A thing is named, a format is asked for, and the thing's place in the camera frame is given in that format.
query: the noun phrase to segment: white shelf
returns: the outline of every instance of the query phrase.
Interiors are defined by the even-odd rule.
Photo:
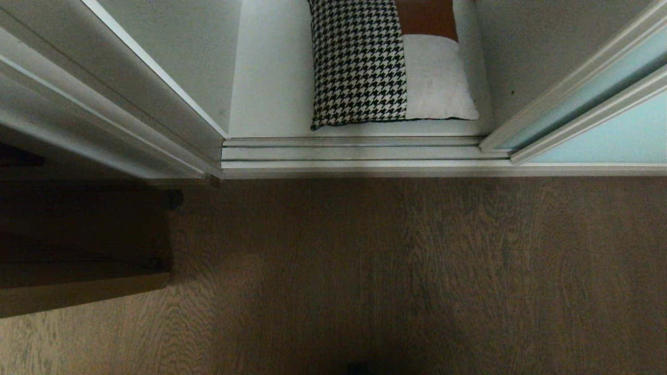
[[[314,73],[305,0],[244,0],[237,44],[230,138],[442,137],[486,135],[496,128],[474,0],[454,13],[480,119],[366,123],[310,130]]]

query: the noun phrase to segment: wooden floor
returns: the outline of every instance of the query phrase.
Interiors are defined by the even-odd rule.
[[[230,181],[167,219],[170,287],[0,320],[0,374],[667,372],[664,178]]]

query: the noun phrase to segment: white cabinet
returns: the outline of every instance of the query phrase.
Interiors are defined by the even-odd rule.
[[[217,149],[221,171],[214,173],[222,177],[667,172],[664,160],[603,163],[603,158],[591,158],[588,149],[600,145],[586,147],[622,133],[612,121],[630,109],[640,111],[639,103],[664,91],[658,74],[648,89],[627,98],[628,90],[667,63],[665,0],[458,0],[462,57],[480,120],[369,123],[318,131],[309,130],[313,68],[305,0],[54,3],[39,8],[0,0],[0,7],[5,19],[39,23],[32,28],[33,37],[48,40],[66,57],[45,52],[46,58],[76,77],[92,75],[83,81],[121,106],[138,109],[130,112],[143,121],[140,114],[148,114],[156,132],[177,136],[193,154],[206,155],[207,162],[220,159],[211,156],[211,149],[224,138],[222,151]],[[102,46],[93,56],[86,55],[90,36],[77,36],[56,17],[73,9],[70,17],[77,18],[79,34],[87,28],[103,36],[94,38]],[[31,41],[30,33],[8,30],[32,48],[48,50]],[[83,46],[89,49],[85,53]],[[123,69],[131,72],[130,78]],[[664,105],[658,99],[652,103]],[[595,121],[582,121],[594,114]],[[642,115],[623,118],[642,121]],[[653,124],[658,129],[650,134],[662,134],[659,121]],[[570,128],[578,132],[558,138],[556,148],[556,133],[569,125],[577,125]],[[633,131],[627,126],[625,131]],[[588,141],[584,135],[576,139],[594,128]],[[627,142],[643,143],[627,149],[641,152],[652,139],[652,149],[667,150],[659,144],[660,136],[640,138],[627,137]],[[571,143],[569,163],[554,156],[567,148],[565,141],[577,142]],[[547,148],[553,151],[547,154]],[[531,149],[540,152],[527,152]],[[538,154],[540,162],[530,163]]]

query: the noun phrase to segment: white trim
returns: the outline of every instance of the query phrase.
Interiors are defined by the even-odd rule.
[[[138,58],[155,72],[184,102],[186,102],[201,118],[214,128],[222,138],[228,138],[227,133],[204,111],[197,102],[137,43],[128,32],[107,12],[97,0],[81,0],[120,40],[123,41]]]
[[[484,152],[491,152],[519,131],[542,117],[557,103],[585,86],[635,47],[667,25],[667,0],[655,0],[619,34],[574,72],[552,86],[481,142]]]
[[[315,177],[548,177],[667,176],[664,164],[550,163],[512,165],[484,161],[318,161],[235,163],[223,179]]]
[[[519,165],[667,91],[667,66],[511,156]]]
[[[171,139],[166,129],[157,131],[137,119],[1,27],[0,72],[143,151],[196,173],[221,175],[220,169],[204,161],[205,157]],[[86,156],[83,150],[78,154]]]
[[[483,137],[234,138],[223,147],[405,147],[477,146]]]
[[[512,149],[512,148],[494,148],[494,149],[490,149],[488,151],[482,150],[482,152],[484,152],[484,153],[513,153],[515,151],[516,150]]]
[[[10,79],[6,79],[6,77],[3,77],[3,80],[10,81]],[[63,166],[71,167],[78,171],[80,165],[77,164],[76,159],[72,159],[71,156],[67,157],[67,153],[63,153],[63,150],[78,155],[79,157],[84,157],[87,161],[93,161],[99,165],[104,165],[109,169],[118,171],[120,172],[118,174],[120,176],[119,178],[123,179],[133,177],[141,179],[170,178],[175,175],[190,178],[202,176],[201,171],[194,169],[178,167],[164,168],[151,165],[154,163],[150,163],[150,161],[147,160],[124,158],[117,152],[117,149],[110,147],[109,144],[101,145],[99,142],[95,142],[94,139],[87,137],[88,134],[82,129],[84,127],[81,126],[81,122],[78,123],[79,126],[72,128],[57,125],[54,126],[48,121],[35,119],[33,116],[27,115],[26,113],[15,113],[10,107],[0,107],[0,121],[2,122],[3,130],[11,129],[20,134],[20,136],[30,139],[32,143],[39,145],[39,147],[33,149],[33,151],[47,159],[47,163],[43,167],[19,168],[17,171],[8,170],[9,173],[3,171],[0,175],[1,178],[60,179],[63,172],[66,175],[68,172],[71,173],[70,171],[63,170]],[[59,153],[53,151],[53,148],[48,148],[48,145],[54,146],[53,148],[59,150]],[[99,172],[100,171],[87,171],[88,174],[80,172],[80,175],[78,176],[80,176],[79,178],[81,179],[89,179],[97,175]]]
[[[224,147],[222,166],[230,161],[264,160],[482,160],[508,154],[482,153],[476,146],[445,147]]]

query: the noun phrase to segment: brown leather patch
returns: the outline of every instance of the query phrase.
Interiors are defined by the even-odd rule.
[[[458,41],[453,0],[396,0],[403,34],[438,35]]]

